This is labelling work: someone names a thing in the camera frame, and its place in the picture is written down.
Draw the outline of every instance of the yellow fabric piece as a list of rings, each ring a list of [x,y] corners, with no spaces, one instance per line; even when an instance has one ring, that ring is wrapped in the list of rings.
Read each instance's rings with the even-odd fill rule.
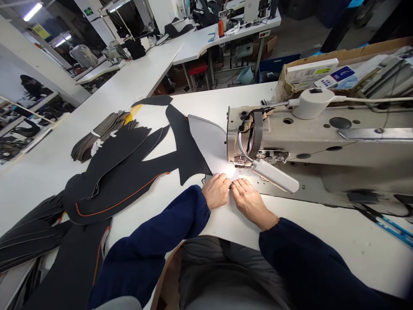
[[[142,105],[136,105],[129,111],[129,115],[125,118],[125,125],[133,120],[133,117],[138,113],[141,109]]]

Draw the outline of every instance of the white worktable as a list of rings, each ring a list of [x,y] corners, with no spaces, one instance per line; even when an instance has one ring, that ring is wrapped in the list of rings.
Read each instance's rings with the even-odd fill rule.
[[[80,79],[83,78],[86,74],[88,74],[88,73],[91,72],[93,69],[95,69],[95,68],[97,68],[98,66],[100,66],[100,65],[101,65],[102,63],[104,63],[105,61],[106,61],[106,57],[105,57],[105,56],[100,57],[100,58],[98,59],[97,65],[86,69],[86,70],[83,71],[82,73],[80,73],[80,74],[76,75],[75,77],[73,77],[73,79],[74,79],[75,81],[80,80]]]
[[[173,42],[165,46],[168,51],[171,51],[171,44]],[[161,52],[161,49],[158,52],[153,49],[151,52],[157,56],[162,54],[165,58],[168,55],[167,52]],[[70,157],[73,145],[80,138],[110,112],[118,109],[128,110],[134,97],[147,96],[151,92],[151,85],[156,84],[161,76],[160,72],[157,73],[157,77],[150,77],[145,74],[137,75],[137,69],[143,67],[141,72],[148,72],[150,67],[167,62],[167,59],[149,57],[146,61],[143,61],[143,58],[139,60],[122,69],[42,143],[0,177],[0,235],[40,201],[64,189],[70,177],[86,170],[87,164],[73,162]],[[111,91],[116,87],[121,90],[121,86],[123,92]],[[173,97],[172,104],[186,115],[197,115],[226,128],[228,106],[257,105],[262,99],[270,100],[275,86],[276,82],[273,82],[178,95]],[[136,119],[140,126],[149,126],[156,130],[168,124],[165,109],[166,107],[143,106]],[[147,160],[175,150],[175,139],[170,130]],[[179,172],[175,170],[170,175],[157,179],[147,193],[114,216],[107,246],[111,247],[140,224],[159,214],[188,186],[201,185],[203,177],[204,175],[199,174],[192,176],[184,186],[180,186]],[[293,220],[333,246],[343,256],[353,273],[368,286],[392,295],[404,295],[410,275],[413,274],[413,251],[406,244],[354,210],[332,209],[318,204],[269,196],[264,196],[263,199],[268,208],[278,216]],[[405,220],[390,218],[413,231],[411,224]],[[212,212],[202,232],[256,249],[258,233],[258,229],[238,212],[231,197],[226,206]]]
[[[119,65],[113,65],[111,62],[105,60],[103,63],[98,65],[96,68],[94,68],[92,71],[90,71],[88,74],[86,74],[84,77],[79,79],[75,84],[76,85],[83,85],[89,82],[92,82],[93,80],[97,79],[101,75],[120,70]]]
[[[70,157],[73,146],[110,113],[129,111],[139,98],[150,96],[172,66],[186,35],[128,62],[0,176],[0,236],[39,202],[64,189],[69,178],[86,170],[87,164]]]
[[[216,38],[213,42],[208,42],[208,40],[213,37],[213,35],[210,35],[210,33],[218,33],[218,24],[192,32],[190,36],[185,40],[181,50],[173,60],[173,65],[179,65],[184,62],[196,60],[204,51],[215,45],[236,40],[279,26],[281,24],[281,16],[279,11],[277,10],[277,14],[274,19],[265,19],[263,22],[266,24],[261,23],[257,26],[241,28],[236,34],[233,34],[231,36],[225,35],[222,38],[219,38],[218,35],[216,35]]]

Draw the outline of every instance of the green exit sign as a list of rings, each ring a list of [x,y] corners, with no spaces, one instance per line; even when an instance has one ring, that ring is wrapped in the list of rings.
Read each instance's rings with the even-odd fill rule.
[[[86,16],[91,16],[93,14],[93,11],[90,7],[88,7],[87,9],[83,10],[86,14]]]

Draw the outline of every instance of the sewing workshop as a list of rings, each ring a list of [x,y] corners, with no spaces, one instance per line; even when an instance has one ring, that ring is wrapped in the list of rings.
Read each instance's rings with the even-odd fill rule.
[[[0,0],[0,310],[412,310],[412,11]]]

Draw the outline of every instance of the ceiling light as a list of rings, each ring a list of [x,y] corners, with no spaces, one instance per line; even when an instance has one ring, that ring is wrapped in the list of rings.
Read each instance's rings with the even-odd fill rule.
[[[72,37],[71,35],[66,36],[62,41],[60,41],[59,43],[57,43],[55,47],[58,47],[58,46],[62,45],[64,42],[66,42],[67,40],[69,40],[71,37]]]
[[[120,6],[116,7],[116,8],[114,8],[114,9],[110,10],[109,13],[113,13],[113,12],[116,11],[118,8],[120,8],[122,5],[120,5]]]
[[[43,5],[41,3],[37,3],[29,13],[26,14],[26,16],[23,18],[25,22],[28,22],[41,8]]]

